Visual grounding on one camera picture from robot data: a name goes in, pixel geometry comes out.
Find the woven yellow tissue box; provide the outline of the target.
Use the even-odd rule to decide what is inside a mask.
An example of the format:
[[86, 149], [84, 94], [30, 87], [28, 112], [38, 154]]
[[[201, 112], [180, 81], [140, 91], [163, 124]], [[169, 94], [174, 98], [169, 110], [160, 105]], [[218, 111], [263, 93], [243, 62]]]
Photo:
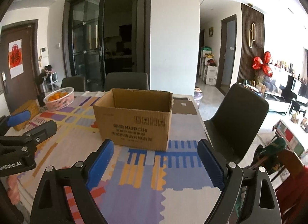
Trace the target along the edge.
[[13, 112], [9, 117], [8, 126], [13, 127], [16, 131], [20, 131], [39, 112], [40, 108], [37, 101], [29, 100]]

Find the brown wooden entrance door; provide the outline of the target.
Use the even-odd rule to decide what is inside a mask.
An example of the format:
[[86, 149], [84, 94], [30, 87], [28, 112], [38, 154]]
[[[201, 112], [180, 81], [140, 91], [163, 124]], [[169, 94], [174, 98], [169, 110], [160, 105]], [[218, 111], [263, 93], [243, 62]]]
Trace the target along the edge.
[[1, 28], [1, 86], [9, 112], [14, 112], [42, 92], [37, 49], [38, 20]]

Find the colourful patterned tablecloth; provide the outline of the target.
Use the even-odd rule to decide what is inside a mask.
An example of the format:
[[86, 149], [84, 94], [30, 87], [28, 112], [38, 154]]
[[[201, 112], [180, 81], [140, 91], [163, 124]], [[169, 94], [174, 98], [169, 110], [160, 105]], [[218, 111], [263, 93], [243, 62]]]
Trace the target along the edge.
[[[29, 215], [47, 166], [71, 167], [102, 144], [93, 105], [101, 92], [77, 92], [74, 102], [59, 111], [44, 111], [25, 127], [57, 123], [57, 133], [38, 146], [37, 167], [18, 175], [20, 205]], [[200, 113], [191, 96], [174, 99], [168, 150], [156, 152], [115, 146], [114, 154], [92, 197], [108, 223], [203, 223], [220, 190], [214, 187], [197, 154], [205, 138]]]

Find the oranges in basket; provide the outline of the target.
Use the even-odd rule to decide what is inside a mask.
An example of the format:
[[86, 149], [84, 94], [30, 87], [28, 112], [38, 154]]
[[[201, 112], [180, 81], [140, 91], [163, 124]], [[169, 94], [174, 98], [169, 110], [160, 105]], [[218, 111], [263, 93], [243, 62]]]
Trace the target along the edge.
[[64, 96], [68, 95], [68, 92], [57, 92], [51, 96], [48, 97], [48, 102], [52, 102], [52, 101], [55, 101], [55, 100], [58, 100]]

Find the red fu door poster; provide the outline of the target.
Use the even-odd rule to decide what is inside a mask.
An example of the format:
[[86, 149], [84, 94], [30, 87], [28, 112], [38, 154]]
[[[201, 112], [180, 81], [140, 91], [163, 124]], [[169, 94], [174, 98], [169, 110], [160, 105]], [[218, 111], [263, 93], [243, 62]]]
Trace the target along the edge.
[[21, 75], [23, 70], [22, 39], [8, 44], [8, 64], [10, 77], [13, 79]]

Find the black chair right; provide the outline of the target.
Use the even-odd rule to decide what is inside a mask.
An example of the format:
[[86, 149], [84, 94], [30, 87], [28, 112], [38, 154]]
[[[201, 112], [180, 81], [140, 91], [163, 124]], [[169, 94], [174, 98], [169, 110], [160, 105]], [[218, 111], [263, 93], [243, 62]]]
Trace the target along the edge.
[[269, 104], [250, 89], [233, 84], [214, 116], [204, 122], [215, 151], [238, 164], [246, 155], [269, 111]]

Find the brown cardboard box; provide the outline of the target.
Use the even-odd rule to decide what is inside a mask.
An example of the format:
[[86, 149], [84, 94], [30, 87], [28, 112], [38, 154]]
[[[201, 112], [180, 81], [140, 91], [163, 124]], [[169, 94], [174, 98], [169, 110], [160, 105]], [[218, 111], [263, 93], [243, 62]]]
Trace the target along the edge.
[[111, 89], [94, 105], [102, 140], [115, 145], [165, 152], [168, 149], [173, 94]]

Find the dark chair behind table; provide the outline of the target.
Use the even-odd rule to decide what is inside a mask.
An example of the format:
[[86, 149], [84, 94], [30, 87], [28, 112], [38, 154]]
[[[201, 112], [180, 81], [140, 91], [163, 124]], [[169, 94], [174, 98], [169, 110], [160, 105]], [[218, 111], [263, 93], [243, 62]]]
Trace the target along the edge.
[[147, 73], [143, 72], [112, 72], [106, 76], [104, 90], [139, 89], [149, 90]]

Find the red balloon bow decoration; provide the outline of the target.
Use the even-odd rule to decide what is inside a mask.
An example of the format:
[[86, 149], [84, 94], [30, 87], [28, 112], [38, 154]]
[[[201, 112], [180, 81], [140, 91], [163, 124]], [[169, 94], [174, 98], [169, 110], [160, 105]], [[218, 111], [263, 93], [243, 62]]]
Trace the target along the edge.
[[258, 56], [253, 58], [252, 68], [253, 70], [262, 70], [265, 76], [272, 78], [273, 71], [268, 65], [270, 61], [271, 61], [271, 53], [266, 51], [264, 53], [263, 59], [261, 59], [261, 57]]

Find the white storage shelf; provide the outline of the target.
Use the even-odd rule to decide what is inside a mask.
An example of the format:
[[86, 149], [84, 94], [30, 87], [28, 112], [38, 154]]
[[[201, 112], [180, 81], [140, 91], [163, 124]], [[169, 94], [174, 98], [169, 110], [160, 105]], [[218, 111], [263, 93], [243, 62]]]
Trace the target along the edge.
[[215, 85], [218, 68], [210, 47], [201, 47], [199, 60], [198, 76], [206, 85]]

